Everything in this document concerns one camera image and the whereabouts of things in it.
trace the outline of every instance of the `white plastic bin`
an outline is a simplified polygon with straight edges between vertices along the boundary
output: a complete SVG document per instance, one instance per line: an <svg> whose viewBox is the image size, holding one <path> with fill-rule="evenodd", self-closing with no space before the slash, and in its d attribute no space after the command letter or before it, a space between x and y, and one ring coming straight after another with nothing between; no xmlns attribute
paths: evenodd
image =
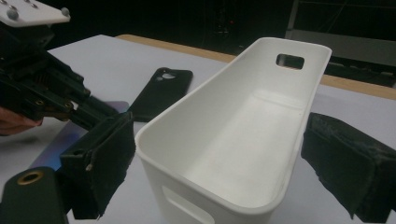
<svg viewBox="0 0 396 224"><path fill-rule="evenodd" d="M303 68L280 66L282 54L303 58ZM171 224L266 223L284 198L330 55L319 45L259 39L137 134Z"/></svg>

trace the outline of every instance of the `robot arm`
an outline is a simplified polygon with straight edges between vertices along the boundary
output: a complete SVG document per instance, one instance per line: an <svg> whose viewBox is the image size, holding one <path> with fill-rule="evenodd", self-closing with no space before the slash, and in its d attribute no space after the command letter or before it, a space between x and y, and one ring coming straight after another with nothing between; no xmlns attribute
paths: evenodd
<svg viewBox="0 0 396 224"><path fill-rule="evenodd" d="M0 0L0 106L33 120L71 120L88 130L61 155L61 168L37 167L5 185L0 223L65 224L103 215L134 156L133 118L91 96L83 77L44 50L48 24L67 10Z"/></svg>
<svg viewBox="0 0 396 224"><path fill-rule="evenodd" d="M117 114L91 96L82 76L44 50L53 37L48 26L0 23L0 36L0 106L33 120L71 119L87 130Z"/></svg>

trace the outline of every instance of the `black plastic part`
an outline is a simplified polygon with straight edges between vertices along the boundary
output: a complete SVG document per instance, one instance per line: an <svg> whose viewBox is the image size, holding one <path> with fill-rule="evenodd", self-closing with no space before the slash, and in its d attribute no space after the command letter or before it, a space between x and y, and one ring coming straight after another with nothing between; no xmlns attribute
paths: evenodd
<svg viewBox="0 0 396 224"><path fill-rule="evenodd" d="M61 155L69 206L76 219L96 219L126 176L134 157L134 128L130 112L105 119Z"/></svg>
<svg viewBox="0 0 396 224"><path fill-rule="evenodd" d="M0 22L0 58L9 59L43 49L53 36L47 25L15 28Z"/></svg>
<svg viewBox="0 0 396 224"><path fill-rule="evenodd" d="M0 223L68 223L55 172L37 167L9 179L4 188Z"/></svg>
<svg viewBox="0 0 396 224"><path fill-rule="evenodd" d="M159 68L132 103L135 121L148 122L186 95L192 72Z"/></svg>
<svg viewBox="0 0 396 224"><path fill-rule="evenodd" d="M302 157L348 213L385 223L396 207L396 151L339 119L311 113Z"/></svg>

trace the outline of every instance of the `table surface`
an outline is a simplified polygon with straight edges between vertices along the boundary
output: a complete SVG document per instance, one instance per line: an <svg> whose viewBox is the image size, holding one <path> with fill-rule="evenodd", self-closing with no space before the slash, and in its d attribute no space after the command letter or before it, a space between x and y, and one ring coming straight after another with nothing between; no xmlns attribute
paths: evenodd
<svg viewBox="0 0 396 224"><path fill-rule="evenodd" d="M99 35L53 49L50 53L83 75L86 87L96 97L104 101L125 101L128 104L134 101L159 67L191 70L194 73L191 91L233 58L231 55L133 35L118 38ZM391 88L325 76L322 85L319 85L311 111L342 119L396 148L396 101L390 100L395 99L395 96ZM64 125L56 119L45 119L41 127L0 138L0 189L10 177L26 169ZM135 132L143 125L145 123L136 123ZM125 182L113 196L101 219L77 221L69 214L69 220L70 223L167 223L155 203L138 157L134 158ZM356 217L350 219L344 207L320 184L309 164L298 157L286 197L269 223L362 222ZM394 212L387 223L396 223Z"/></svg>

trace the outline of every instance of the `rectangular cutout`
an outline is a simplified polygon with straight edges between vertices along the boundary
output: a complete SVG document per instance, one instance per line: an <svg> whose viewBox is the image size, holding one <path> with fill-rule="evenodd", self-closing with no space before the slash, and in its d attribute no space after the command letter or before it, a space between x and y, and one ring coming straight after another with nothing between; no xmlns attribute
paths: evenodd
<svg viewBox="0 0 396 224"><path fill-rule="evenodd" d="M301 70L304 67L304 58L289 54L278 54L276 57L276 64L282 67Z"/></svg>
<svg viewBox="0 0 396 224"><path fill-rule="evenodd" d="M202 208L198 207L197 205L187 201L169 188L163 186L163 194L165 195L165 198L169 203L171 203L184 213L188 214L189 216L193 217L200 223L215 224L215 219L210 216L206 211L202 210Z"/></svg>

